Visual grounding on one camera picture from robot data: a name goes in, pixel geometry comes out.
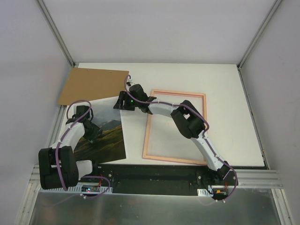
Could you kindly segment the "mountain landscape photo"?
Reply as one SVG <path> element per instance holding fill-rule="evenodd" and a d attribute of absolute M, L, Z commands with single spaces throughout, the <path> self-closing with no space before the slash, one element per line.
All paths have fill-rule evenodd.
<path fill-rule="evenodd" d="M 100 164 L 126 159 L 120 110 L 114 109 L 117 100 L 117 97 L 110 97 L 91 101 L 92 122 L 101 132 L 94 143 L 80 139 L 74 150 L 76 160 L 91 160 Z"/>

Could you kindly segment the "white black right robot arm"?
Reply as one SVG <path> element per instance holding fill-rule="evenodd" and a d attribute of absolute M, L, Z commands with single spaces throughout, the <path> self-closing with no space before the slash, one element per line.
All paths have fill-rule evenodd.
<path fill-rule="evenodd" d="M 148 96 L 140 84 L 128 81 L 124 87 L 125 90 L 120 92 L 114 109 L 133 111 L 139 108 L 149 115 L 157 114 L 171 118 L 180 134 L 190 139 L 206 158 L 212 182 L 222 185 L 227 181 L 231 167 L 214 149 L 207 136 L 209 124 L 190 101 L 185 100 L 179 104 L 161 101 Z"/>

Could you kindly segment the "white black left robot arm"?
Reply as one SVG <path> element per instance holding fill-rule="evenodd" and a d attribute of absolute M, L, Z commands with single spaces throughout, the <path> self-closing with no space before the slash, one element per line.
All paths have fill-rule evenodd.
<path fill-rule="evenodd" d="M 95 182 L 99 177 L 98 169 L 91 160 L 76 160 L 75 147 L 81 138 L 94 143 L 102 130 L 92 122 L 93 111 L 90 106 L 79 105 L 75 114 L 67 119 L 65 130 L 60 138 L 49 148 L 38 153 L 39 176 L 42 189 L 49 190 L 77 185 L 84 177 Z"/>

